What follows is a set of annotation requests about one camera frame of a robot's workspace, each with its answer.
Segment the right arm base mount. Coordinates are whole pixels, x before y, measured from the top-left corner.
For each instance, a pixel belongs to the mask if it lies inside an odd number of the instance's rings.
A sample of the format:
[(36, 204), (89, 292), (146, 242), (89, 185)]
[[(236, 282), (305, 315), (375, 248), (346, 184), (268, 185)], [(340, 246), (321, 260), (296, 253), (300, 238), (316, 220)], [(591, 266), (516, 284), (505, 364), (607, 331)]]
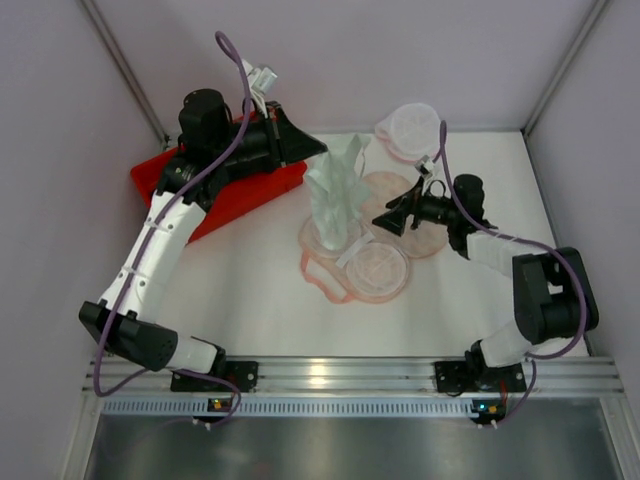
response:
[(438, 361), (434, 364), (439, 393), (459, 396), (463, 393), (524, 393), (527, 389), (522, 365), (500, 368), (472, 367), (463, 360)]

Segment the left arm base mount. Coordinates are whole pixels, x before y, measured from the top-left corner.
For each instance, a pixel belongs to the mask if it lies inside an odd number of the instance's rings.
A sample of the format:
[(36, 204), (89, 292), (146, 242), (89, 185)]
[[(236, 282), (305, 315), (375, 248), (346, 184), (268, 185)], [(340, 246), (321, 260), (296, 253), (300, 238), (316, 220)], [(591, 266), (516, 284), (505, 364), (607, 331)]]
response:
[[(241, 393), (251, 391), (258, 380), (259, 363), (246, 360), (225, 360), (221, 366), (215, 367), (208, 376), (222, 379), (237, 387)], [(209, 393), (229, 391), (230, 388), (210, 380), (196, 378), (180, 372), (174, 372), (171, 378), (170, 391), (174, 393)]]

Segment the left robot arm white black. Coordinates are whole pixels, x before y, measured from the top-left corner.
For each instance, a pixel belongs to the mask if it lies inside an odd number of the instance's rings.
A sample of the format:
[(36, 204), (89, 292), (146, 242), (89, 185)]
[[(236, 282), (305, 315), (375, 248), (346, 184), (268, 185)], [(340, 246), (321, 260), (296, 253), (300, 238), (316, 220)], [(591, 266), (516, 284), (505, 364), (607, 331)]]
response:
[(147, 370), (213, 371), (223, 350), (159, 325), (165, 288), (188, 240), (219, 204), (220, 193), (245, 179), (271, 174), (326, 152), (296, 127), (282, 106), (233, 121), (222, 94), (188, 94), (178, 116), (178, 147), (151, 196), (147, 219), (116, 279), (79, 320), (105, 350)]

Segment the floral pink laundry bag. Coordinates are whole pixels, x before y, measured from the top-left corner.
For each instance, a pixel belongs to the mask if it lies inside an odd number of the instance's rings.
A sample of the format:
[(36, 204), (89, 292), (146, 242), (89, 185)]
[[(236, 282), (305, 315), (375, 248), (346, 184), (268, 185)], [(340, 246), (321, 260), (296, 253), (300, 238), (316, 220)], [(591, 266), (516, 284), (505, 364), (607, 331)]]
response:
[(346, 245), (329, 250), (321, 245), (312, 219), (298, 235), (302, 248), (300, 269), (304, 280), (316, 286), (334, 304), (357, 300), (380, 304), (396, 297), (411, 275), (411, 262), (437, 254), (447, 243), (443, 226), (423, 223), (407, 228), (401, 237), (372, 224), (385, 204), (411, 188), (411, 182), (392, 172), (373, 172), (363, 182), (370, 196), (361, 219), (350, 224)]

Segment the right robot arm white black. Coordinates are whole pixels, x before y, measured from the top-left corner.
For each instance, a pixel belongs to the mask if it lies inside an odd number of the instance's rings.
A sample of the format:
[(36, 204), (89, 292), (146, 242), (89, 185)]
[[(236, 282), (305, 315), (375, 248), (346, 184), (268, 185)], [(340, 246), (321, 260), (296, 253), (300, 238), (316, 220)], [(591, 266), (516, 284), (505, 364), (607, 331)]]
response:
[(464, 372), (477, 385), (494, 382), (535, 346), (575, 339), (595, 329), (599, 310), (578, 250), (547, 249), (498, 232), (485, 217), (482, 180), (457, 176), (450, 196), (436, 196), (423, 180), (389, 201), (373, 225), (396, 236), (430, 222), (445, 227), (451, 248), (512, 281), (513, 320), (464, 354)]

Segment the pale green bra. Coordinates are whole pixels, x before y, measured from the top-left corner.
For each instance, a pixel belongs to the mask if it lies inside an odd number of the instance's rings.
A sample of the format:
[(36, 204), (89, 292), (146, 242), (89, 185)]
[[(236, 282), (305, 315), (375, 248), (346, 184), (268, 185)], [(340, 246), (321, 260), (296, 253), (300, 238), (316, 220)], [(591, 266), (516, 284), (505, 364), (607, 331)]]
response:
[(363, 180), (370, 141), (361, 133), (330, 140), (327, 151), (312, 161), (304, 175), (319, 243), (329, 251), (346, 246), (349, 225), (361, 218), (361, 207), (370, 195)]

